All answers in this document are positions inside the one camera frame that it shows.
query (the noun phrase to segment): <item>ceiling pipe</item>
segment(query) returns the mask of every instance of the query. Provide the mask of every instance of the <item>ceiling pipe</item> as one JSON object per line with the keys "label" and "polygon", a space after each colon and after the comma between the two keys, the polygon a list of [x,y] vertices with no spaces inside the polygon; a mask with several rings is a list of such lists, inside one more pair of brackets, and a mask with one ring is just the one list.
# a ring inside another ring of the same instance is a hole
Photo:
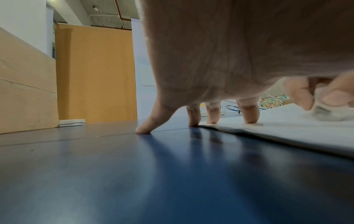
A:
{"label": "ceiling pipe", "polygon": [[119,27],[104,27],[104,26],[97,26],[97,25],[91,25],[92,27],[100,27],[100,28],[108,28],[108,29],[115,29],[115,30],[127,30],[127,31],[132,31],[131,29],[125,29],[125,28],[119,28]]}
{"label": "ceiling pipe", "polygon": [[118,7],[118,2],[117,0],[114,0],[115,2],[115,7],[117,8],[117,11],[118,11],[118,15],[119,15],[119,18],[123,21],[132,21],[131,19],[125,19],[125,18],[122,18],[122,15],[121,15],[121,11],[119,10],[119,7]]}

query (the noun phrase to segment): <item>white cloth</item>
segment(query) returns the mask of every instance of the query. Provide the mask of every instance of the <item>white cloth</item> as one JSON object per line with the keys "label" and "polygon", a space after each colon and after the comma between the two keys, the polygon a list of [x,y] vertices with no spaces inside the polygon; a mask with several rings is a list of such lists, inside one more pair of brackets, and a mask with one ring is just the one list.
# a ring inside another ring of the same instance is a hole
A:
{"label": "white cloth", "polygon": [[247,133],[298,147],[354,157],[354,119],[318,121],[309,112],[289,104],[260,112],[257,124],[244,124],[243,117],[222,118],[212,127],[223,132]]}

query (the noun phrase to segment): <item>wooden wall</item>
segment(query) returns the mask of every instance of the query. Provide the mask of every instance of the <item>wooden wall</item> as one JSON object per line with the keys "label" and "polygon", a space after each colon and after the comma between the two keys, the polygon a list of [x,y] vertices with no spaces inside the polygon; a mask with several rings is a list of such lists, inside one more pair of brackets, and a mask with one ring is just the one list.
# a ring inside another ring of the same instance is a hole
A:
{"label": "wooden wall", "polygon": [[0,28],[0,134],[58,123],[55,60]]}
{"label": "wooden wall", "polygon": [[57,24],[59,119],[136,120],[132,32]]}

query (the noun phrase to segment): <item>wooden panel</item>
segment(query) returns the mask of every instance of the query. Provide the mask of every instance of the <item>wooden panel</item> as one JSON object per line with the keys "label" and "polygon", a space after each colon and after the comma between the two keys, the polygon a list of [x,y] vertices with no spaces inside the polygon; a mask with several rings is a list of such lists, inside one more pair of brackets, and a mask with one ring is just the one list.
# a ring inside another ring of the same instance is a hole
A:
{"label": "wooden panel", "polygon": [[55,36],[60,120],[136,120],[132,32],[58,24]]}
{"label": "wooden panel", "polygon": [[55,60],[0,28],[0,79],[56,92]]}
{"label": "wooden panel", "polygon": [[0,134],[58,123],[55,60],[0,29]]}

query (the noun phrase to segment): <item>white booklet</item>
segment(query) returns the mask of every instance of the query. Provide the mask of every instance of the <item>white booklet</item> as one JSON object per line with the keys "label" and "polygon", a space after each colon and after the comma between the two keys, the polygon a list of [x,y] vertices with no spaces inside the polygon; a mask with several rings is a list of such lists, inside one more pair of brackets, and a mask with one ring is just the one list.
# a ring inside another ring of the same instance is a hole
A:
{"label": "white booklet", "polygon": [[251,134],[297,147],[354,158],[354,119],[318,121],[295,104],[260,112],[257,124],[244,124],[243,117],[222,118],[214,128],[233,134]]}

